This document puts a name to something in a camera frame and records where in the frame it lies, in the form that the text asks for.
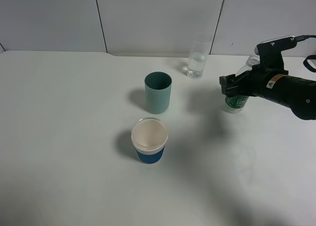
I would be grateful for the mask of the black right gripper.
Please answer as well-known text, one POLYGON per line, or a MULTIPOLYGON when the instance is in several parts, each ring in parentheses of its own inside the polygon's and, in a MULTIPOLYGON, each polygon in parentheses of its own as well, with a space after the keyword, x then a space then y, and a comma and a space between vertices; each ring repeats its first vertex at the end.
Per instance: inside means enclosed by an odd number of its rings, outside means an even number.
POLYGON ((254 68, 238 76, 220 76, 221 91, 227 97, 257 96, 288 107, 302 120, 316 119, 316 82, 293 77, 285 70, 254 68))

